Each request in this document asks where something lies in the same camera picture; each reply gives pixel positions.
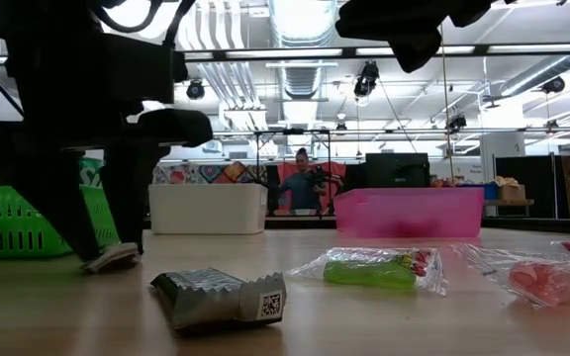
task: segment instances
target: green basket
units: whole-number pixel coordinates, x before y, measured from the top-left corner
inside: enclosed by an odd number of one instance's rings
[[[101,246],[118,242],[102,188],[81,186]],[[0,187],[0,258],[54,257],[71,252],[51,224],[11,187]]]

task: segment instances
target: white bin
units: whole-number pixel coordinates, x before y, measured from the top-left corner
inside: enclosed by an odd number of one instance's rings
[[[267,189],[258,184],[154,184],[150,226],[157,234],[251,234],[265,229]]]

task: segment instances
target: pink plastic bin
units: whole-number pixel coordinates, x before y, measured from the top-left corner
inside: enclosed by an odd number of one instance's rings
[[[334,199],[340,231],[360,237],[476,237],[482,188],[356,189]]]

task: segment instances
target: spotlight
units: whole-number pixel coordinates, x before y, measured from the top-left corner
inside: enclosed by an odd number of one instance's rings
[[[346,124],[345,123],[338,123],[335,126],[336,131],[346,131]]]
[[[353,94],[356,98],[367,97],[373,92],[375,86],[377,85],[375,81],[380,77],[380,70],[377,67],[375,60],[367,61],[364,64],[364,69],[357,77],[357,82],[355,82],[355,87],[353,88]]]
[[[193,79],[190,81],[190,85],[188,85],[188,89],[186,89],[186,96],[188,99],[191,100],[199,100],[204,97],[206,91],[204,90],[204,86],[202,85],[201,79]]]
[[[544,124],[544,127],[547,128],[549,131],[551,131],[551,129],[559,128],[557,120],[550,120],[546,122],[546,124]]]
[[[458,134],[465,127],[467,127],[467,120],[465,120],[465,115],[463,114],[451,117],[450,122],[445,126],[447,130],[450,130],[450,134]]]
[[[562,79],[561,77],[555,77],[551,80],[549,80],[548,82],[542,84],[542,86],[540,87],[540,91],[543,92],[544,94],[549,94],[549,93],[559,93],[562,90],[564,90],[564,79]]]

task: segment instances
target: person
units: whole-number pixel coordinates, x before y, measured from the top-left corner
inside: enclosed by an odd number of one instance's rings
[[[301,148],[296,152],[296,168],[298,172],[287,177],[279,188],[279,193],[283,194],[291,191],[292,200],[290,211],[298,209],[321,209],[320,196],[325,192],[325,183],[317,183],[314,173],[309,170],[309,156],[307,150]]]

